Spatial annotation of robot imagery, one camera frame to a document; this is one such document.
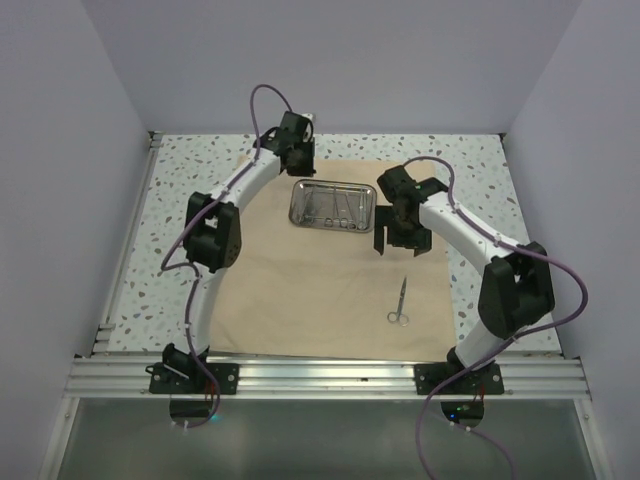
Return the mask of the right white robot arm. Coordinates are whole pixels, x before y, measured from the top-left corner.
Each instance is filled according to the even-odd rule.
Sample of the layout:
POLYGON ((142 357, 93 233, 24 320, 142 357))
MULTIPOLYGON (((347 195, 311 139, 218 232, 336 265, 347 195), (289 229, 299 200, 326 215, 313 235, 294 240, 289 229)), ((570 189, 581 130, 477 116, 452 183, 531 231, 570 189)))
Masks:
POLYGON ((431 177, 413 179, 396 166, 382 173, 378 187, 388 204, 375 209, 374 249, 386 246, 429 252, 437 234, 481 275, 479 322, 433 370, 437 381, 468 392, 481 380, 486 356, 523 328, 537 323, 555 306, 546 250, 538 243, 510 249, 500 233, 466 210, 450 185, 431 177))

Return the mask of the stainless steel instrument tray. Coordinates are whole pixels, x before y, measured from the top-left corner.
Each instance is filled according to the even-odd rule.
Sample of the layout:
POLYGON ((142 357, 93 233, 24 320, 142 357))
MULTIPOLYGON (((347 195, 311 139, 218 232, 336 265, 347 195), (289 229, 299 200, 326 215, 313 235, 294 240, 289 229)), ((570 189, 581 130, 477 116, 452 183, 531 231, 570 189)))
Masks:
POLYGON ((300 180, 289 220, 302 228, 364 234, 374 228, 376 204, 376 189, 367 184, 300 180))

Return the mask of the steel surgical scissors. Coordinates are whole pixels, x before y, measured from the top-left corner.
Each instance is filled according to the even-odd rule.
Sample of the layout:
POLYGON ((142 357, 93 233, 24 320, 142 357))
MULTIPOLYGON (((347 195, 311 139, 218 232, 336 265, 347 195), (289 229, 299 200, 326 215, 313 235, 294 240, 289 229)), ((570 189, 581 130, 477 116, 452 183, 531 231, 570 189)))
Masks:
POLYGON ((406 327, 409 324, 409 317, 404 313, 406 289, 407 277, 404 277, 399 292, 397 306, 393 311, 387 313, 387 321, 401 327, 406 327))

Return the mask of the steel tweezers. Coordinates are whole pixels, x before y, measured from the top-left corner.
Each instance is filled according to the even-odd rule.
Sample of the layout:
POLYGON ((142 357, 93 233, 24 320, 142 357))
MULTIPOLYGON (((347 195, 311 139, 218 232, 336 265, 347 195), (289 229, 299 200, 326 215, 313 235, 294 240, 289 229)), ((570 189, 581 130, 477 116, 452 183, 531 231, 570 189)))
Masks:
POLYGON ((358 216, 357 229, 363 231, 366 229, 366 190, 361 189, 358 196, 358 216))

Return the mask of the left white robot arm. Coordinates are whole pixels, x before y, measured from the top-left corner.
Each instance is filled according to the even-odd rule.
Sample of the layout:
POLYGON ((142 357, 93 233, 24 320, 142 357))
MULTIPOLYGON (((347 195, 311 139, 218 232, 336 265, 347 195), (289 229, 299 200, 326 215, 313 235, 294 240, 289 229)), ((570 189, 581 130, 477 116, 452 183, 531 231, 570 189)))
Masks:
POLYGON ((205 366, 209 321, 222 279, 241 252, 241 213, 280 174, 313 176, 314 157, 312 120, 287 111, 279 125, 255 140, 247 159, 227 180, 189 197, 184 230, 167 255, 182 247, 186 260, 177 266, 191 269, 194 281, 185 305, 184 338, 163 354, 173 381, 185 392, 201 390, 213 377, 205 366))

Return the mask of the beige cloth wrap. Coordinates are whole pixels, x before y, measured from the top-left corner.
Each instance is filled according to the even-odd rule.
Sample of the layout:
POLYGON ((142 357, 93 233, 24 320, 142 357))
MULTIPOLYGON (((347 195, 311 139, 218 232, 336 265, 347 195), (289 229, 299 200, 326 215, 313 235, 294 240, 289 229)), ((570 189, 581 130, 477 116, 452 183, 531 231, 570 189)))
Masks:
POLYGON ((294 179, 271 181, 241 213, 242 248, 211 315, 214 351, 429 362, 456 344, 446 245, 414 257, 369 233, 289 220, 294 179), (387 321, 407 277, 409 324, 387 321))

